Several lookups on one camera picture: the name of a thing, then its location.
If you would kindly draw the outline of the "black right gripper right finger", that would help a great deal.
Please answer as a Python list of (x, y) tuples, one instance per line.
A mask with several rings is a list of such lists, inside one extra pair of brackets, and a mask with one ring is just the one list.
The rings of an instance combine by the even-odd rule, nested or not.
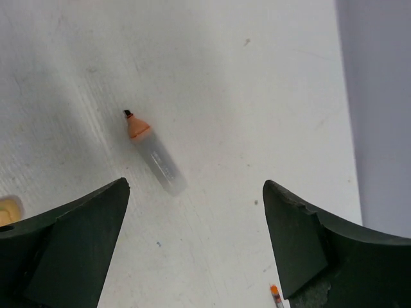
[(263, 202), (291, 307), (409, 307), (410, 240), (357, 225), (268, 180)]

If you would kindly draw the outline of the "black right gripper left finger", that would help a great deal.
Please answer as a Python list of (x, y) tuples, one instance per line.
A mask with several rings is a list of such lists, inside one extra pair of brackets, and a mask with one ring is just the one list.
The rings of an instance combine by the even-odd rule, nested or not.
[(97, 307), (129, 196), (119, 178), (1, 227), (1, 307)]

